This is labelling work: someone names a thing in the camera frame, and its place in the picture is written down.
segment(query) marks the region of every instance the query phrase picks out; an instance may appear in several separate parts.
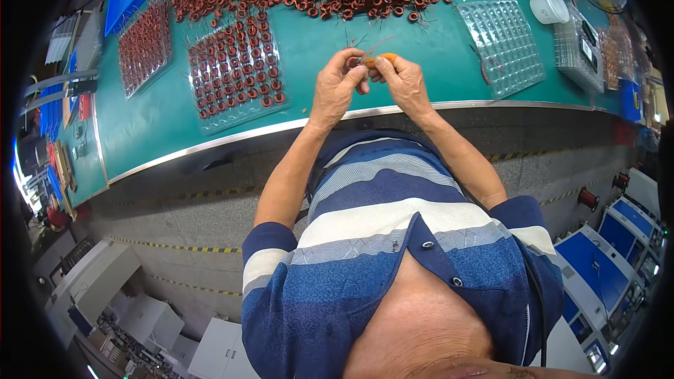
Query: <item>green table mat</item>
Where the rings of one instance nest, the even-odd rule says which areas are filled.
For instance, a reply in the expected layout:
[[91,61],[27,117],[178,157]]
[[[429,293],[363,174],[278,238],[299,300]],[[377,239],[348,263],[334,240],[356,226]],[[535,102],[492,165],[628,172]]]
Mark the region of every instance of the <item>green table mat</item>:
[[[507,100],[591,106],[590,95],[555,68],[553,27],[535,20],[529,0],[518,1],[531,25],[547,79]],[[209,140],[306,118],[311,110],[316,74],[334,52],[346,46],[345,28],[349,40],[355,36],[359,41],[366,36],[360,46],[362,49],[395,35],[379,46],[377,52],[396,53],[419,63],[432,101],[491,98],[477,57],[469,47],[472,40],[468,31],[454,7],[443,2],[425,12],[426,28],[410,23],[407,16],[383,21],[368,20],[363,16],[348,22],[336,17],[322,21],[286,6],[274,6],[269,15],[280,53],[283,91],[291,100],[291,106],[211,136],[204,136],[199,129],[186,78],[189,64],[183,43],[187,36],[194,38],[210,32],[209,19],[198,23],[171,22],[172,61],[128,101],[121,86],[117,37],[109,35],[105,39],[96,102],[100,145],[109,180],[149,161]],[[593,23],[602,22],[601,17],[588,16]],[[617,109],[613,101],[605,101],[602,107]],[[369,95],[354,95],[350,110],[393,104],[386,86],[374,85]],[[79,183],[83,173],[76,175]]]

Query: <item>yellow black hazard tape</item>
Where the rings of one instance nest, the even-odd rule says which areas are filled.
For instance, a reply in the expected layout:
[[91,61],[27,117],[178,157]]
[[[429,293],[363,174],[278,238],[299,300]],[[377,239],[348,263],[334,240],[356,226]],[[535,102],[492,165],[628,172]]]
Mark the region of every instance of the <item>yellow black hazard tape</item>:
[[191,289],[195,289],[195,290],[211,291],[213,293],[224,294],[224,295],[243,295],[243,293],[235,293],[234,291],[215,290],[215,289],[212,289],[212,288],[200,287],[198,285],[185,284],[184,282],[173,281],[172,279],[157,277],[156,275],[150,275],[150,276],[152,278],[155,278],[155,279],[158,279],[158,280],[161,280],[161,281],[169,282],[169,283],[175,284],[175,285],[182,285],[183,287],[187,287],[187,288],[191,288]]
[[[497,161],[507,161],[515,158],[524,158],[524,157],[533,157],[537,155],[545,155],[552,153],[559,153],[562,151],[571,151],[575,149],[581,149],[584,147],[578,148],[559,148],[559,149],[545,149],[542,151],[518,151],[516,153],[506,153],[506,154],[494,154],[494,155],[485,155],[484,158],[489,160],[490,163],[495,163]],[[162,198],[150,198],[150,199],[139,199],[139,200],[122,200],[115,203],[115,206],[134,206],[134,205],[153,205],[160,204],[163,202],[171,202],[178,200],[197,200],[204,198],[218,198],[218,197],[227,197],[232,195],[240,195],[244,193],[252,192],[261,192],[264,189],[264,184],[257,186],[246,186],[242,188],[232,188],[232,189],[216,189],[216,190],[203,190],[201,192],[194,193],[182,193],[179,195],[162,197]]]
[[114,204],[115,206],[132,206],[132,205],[151,205],[158,204],[162,202],[171,202],[175,200],[192,200],[192,199],[204,199],[204,198],[217,198],[217,197],[227,197],[231,195],[239,195],[250,192],[259,192],[262,191],[264,185],[262,186],[246,186],[243,188],[233,188],[233,189],[216,189],[216,190],[204,190],[202,192],[195,193],[182,193],[180,195],[175,195],[171,197],[163,198],[152,198],[152,199],[139,199],[139,200],[122,200]]
[[115,236],[111,236],[111,239],[116,241],[124,241],[125,243],[141,244],[143,246],[149,246],[150,248],[190,250],[192,252],[208,252],[208,253],[241,253],[241,248],[203,248],[197,246],[179,246],[175,244],[159,244],[159,243],[150,243],[148,241],[128,240],[118,238]]
[[563,193],[563,194],[561,194],[561,195],[558,196],[558,197],[554,197],[554,198],[551,198],[551,199],[544,200],[543,202],[541,202],[541,206],[551,204],[552,202],[555,202],[555,201],[560,200],[560,199],[564,199],[564,198],[566,198],[566,197],[568,197],[568,196],[570,196],[570,195],[573,195],[573,194],[578,194],[578,193],[580,193],[580,190],[581,190],[581,189],[583,189],[583,188],[589,188],[589,187],[592,186],[593,184],[597,184],[598,182],[600,182],[600,181],[602,181],[602,180],[606,180],[606,179],[608,179],[608,178],[610,178],[610,177],[613,177],[614,175],[615,175],[615,174],[607,174],[607,175],[605,175],[604,177],[602,177],[601,179],[597,179],[597,180],[595,180],[595,181],[591,181],[590,183],[586,184],[585,186],[581,186],[581,187],[579,187],[579,188],[575,188],[575,189],[573,189],[573,190],[569,190],[568,192]]
[[524,157],[535,157],[537,155],[560,153],[560,152],[564,152],[564,151],[572,151],[572,150],[581,149],[581,148],[585,148],[585,147],[544,149],[542,151],[518,151],[516,153],[485,155],[484,158],[489,160],[490,163],[495,163],[497,161],[506,161],[506,160],[509,160],[509,159],[524,158]]

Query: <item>blue striped shirt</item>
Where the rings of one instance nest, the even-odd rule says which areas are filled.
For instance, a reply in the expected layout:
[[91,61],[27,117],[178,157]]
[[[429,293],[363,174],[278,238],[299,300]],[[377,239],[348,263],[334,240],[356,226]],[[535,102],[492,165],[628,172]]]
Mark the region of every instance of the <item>blue striped shirt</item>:
[[[242,247],[243,344],[261,378],[340,378],[404,250],[472,306],[495,360],[531,362],[563,309],[534,198],[509,199],[492,219],[467,201],[436,148],[403,133],[359,132],[324,146],[317,163],[323,175],[309,181],[317,187],[299,242],[272,222]],[[545,331],[523,258],[543,290]]]

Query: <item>white machine cabinet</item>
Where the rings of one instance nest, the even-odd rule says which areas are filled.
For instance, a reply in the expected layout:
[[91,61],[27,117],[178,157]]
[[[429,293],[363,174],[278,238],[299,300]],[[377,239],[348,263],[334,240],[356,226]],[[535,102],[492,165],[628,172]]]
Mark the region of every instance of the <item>white machine cabinet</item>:
[[152,353],[171,349],[184,325],[168,304],[145,294],[135,298],[119,320],[119,327]]
[[202,379],[259,379],[241,341],[241,325],[211,319],[187,371]]

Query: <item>copper wire spool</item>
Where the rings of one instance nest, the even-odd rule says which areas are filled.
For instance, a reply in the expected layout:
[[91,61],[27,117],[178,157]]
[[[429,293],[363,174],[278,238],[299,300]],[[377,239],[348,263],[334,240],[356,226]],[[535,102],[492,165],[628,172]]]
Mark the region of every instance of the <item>copper wire spool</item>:
[[588,192],[588,190],[585,189],[585,186],[580,189],[577,201],[579,204],[587,206],[592,210],[592,212],[594,212],[597,209],[597,206],[599,206],[599,197],[596,197]]
[[629,176],[627,174],[618,173],[618,175],[613,178],[612,185],[625,192],[625,189],[627,189],[629,185]]

